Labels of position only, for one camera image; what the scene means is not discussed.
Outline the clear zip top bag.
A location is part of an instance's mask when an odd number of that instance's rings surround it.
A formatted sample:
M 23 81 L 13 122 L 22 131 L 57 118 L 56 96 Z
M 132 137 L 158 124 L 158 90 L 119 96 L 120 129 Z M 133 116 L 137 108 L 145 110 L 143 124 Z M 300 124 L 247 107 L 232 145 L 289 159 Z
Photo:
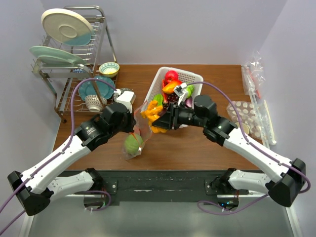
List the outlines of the clear zip top bag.
M 136 133 L 136 134 L 139 134 L 142 139 L 143 139 L 143 146 L 141 149 L 139 149 L 139 154 L 136 155 L 136 156 L 131 156 L 130 154 L 128 154 L 125 149 L 124 149 L 124 143 L 123 143 L 123 147 L 122 147 L 122 152 L 123 154 L 125 155 L 125 159 L 128 160 L 128 159 L 132 159 L 132 158 L 135 158 L 139 155 L 141 155 L 142 153 L 142 150 L 144 149 L 145 147 L 145 144 L 146 142 L 150 139 L 150 137 L 152 136 L 153 132 L 150 128 L 150 126 L 148 125 L 148 119 L 147 118 L 143 118 L 142 115 L 141 115 L 141 112 L 144 111 L 147 106 L 149 105 L 149 102 L 148 100 L 145 100 L 145 102 L 143 103 L 142 106 L 140 106 L 139 108 L 137 108 L 135 111 L 134 111 L 134 114 L 133 114 L 133 118 L 134 120 L 136 121 L 136 124 L 134 126 L 134 132 L 132 133 Z

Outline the large green cabbage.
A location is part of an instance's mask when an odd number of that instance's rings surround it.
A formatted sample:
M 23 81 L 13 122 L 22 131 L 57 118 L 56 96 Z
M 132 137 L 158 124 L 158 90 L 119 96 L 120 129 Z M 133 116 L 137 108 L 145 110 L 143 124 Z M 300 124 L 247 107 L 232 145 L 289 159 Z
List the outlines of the large green cabbage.
M 139 154 L 139 149 L 143 146 L 143 139 L 139 134 L 132 133 L 128 135 L 124 142 L 125 151 L 131 156 L 136 156 Z

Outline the purple white radish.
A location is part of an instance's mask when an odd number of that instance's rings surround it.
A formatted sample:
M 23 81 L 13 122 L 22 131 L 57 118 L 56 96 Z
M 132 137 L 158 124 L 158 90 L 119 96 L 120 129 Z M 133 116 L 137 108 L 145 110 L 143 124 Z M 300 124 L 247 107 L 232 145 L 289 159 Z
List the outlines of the purple white radish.
M 193 103 L 193 98 L 192 96 L 188 97 L 186 100 L 185 100 L 185 105 L 187 108 L 193 108 L 194 107 L 194 103 Z

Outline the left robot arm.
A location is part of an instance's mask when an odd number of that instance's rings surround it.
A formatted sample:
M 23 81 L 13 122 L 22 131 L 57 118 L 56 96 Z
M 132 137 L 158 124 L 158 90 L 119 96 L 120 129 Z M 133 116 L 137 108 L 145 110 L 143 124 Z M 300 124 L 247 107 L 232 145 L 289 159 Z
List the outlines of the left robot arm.
M 138 139 L 134 150 L 128 147 L 123 150 L 131 157 L 139 155 L 153 132 L 150 126 L 159 118 L 162 109 L 151 102 L 147 110 L 138 108 L 131 112 L 124 104 L 113 102 L 101 114 L 96 114 L 78 128 L 73 127 L 69 138 L 38 164 L 23 172 L 10 173 L 8 181 L 26 214 L 34 216 L 51 202 L 70 194 L 100 193 L 104 180 L 94 168 L 69 177 L 59 175 L 119 132 Z

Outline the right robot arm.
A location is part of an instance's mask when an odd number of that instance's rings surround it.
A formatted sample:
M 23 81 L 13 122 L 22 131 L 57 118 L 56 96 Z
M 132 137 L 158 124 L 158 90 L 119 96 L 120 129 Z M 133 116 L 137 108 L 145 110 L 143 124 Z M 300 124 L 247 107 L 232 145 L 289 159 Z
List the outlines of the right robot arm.
M 276 203 L 290 207 L 305 184 L 306 165 L 300 159 L 280 156 L 248 136 L 227 118 L 218 115 L 217 105 L 210 96 L 199 95 L 194 106 L 171 103 L 153 126 L 176 130 L 181 125 L 203 128 L 205 137 L 213 143 L 236 152 L 257 166 L 261 172 L 245 172 L 229 168 L 210 182 L 210 187 L 224 194 L 249 190 L 268 195 Z

